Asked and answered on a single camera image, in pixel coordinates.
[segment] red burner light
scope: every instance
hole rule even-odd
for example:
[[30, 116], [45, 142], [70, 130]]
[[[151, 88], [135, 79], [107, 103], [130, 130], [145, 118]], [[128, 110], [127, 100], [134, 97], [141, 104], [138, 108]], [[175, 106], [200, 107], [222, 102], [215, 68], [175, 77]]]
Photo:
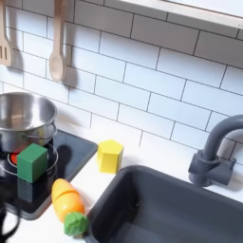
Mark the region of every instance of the red burner light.
[[17, 156], [18, 156], [18, 154], [19, 154], [19, 153], [11, 153], [11, 154], [10, 154], [10, 161], [11, 161], [13, 164], [15, 164], [15, 165], [17, 165]]

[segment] toy kitchen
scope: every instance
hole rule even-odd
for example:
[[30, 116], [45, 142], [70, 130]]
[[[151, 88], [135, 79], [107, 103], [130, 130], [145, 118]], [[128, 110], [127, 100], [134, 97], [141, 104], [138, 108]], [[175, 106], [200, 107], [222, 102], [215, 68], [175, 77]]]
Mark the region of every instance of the toy kitchen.
[[0, 0], [0, 243], [243, 241], [241, 0]]

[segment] green toy block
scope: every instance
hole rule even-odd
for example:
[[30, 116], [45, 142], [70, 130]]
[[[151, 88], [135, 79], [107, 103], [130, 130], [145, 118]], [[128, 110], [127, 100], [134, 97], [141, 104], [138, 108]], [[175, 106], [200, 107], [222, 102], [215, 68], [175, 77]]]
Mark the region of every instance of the green toy block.
[[17, 175], [33, 183], [47, 170], [47, 149], [35, 143], [17, 156]]

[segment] stainless steel pot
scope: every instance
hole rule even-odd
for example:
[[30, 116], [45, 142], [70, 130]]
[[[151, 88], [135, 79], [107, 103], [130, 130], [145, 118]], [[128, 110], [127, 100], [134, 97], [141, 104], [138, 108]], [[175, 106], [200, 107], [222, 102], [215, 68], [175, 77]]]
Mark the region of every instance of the stainless steel pot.
[[0, 150], [21, 152], [31, 143], [45, 146], [57, 133], [57, 108], [28, 93], [0, 95]]

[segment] wooden spoon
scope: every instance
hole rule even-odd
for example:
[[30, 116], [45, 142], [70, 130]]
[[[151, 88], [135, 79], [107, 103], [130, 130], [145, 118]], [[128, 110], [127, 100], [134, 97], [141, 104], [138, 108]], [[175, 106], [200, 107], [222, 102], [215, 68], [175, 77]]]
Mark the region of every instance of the wooden spoon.
[[6, 4], [0, 0], [0, 65], [11, 65], [12, 47], [6, 34]]
[[54, 81], [61, 81], [65, 77], [64, 22], [66, 0], [55, 0], [54, 13], [54, 43], [53, 52], [49, 58], [49, 71]]

